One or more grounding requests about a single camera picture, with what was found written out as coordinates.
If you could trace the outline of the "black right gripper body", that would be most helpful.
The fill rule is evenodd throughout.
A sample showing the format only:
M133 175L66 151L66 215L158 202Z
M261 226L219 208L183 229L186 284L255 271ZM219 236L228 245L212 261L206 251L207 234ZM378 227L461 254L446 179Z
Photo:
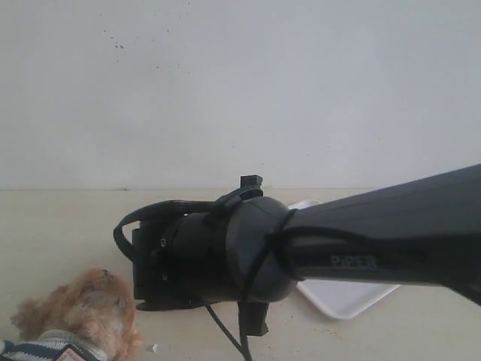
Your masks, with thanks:
M142 221L132 231L136 256L132 263L133 293L139 311L174 311L202 308L207 303L184 290L172 273L166 223Z

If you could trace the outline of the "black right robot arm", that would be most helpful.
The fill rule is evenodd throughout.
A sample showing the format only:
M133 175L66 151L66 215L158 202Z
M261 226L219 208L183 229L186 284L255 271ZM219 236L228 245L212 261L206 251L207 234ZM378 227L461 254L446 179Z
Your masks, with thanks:
M289 209L259 187L142 208L134 295L147 309L277 302L305 279L442 286L480 301L477 165Z

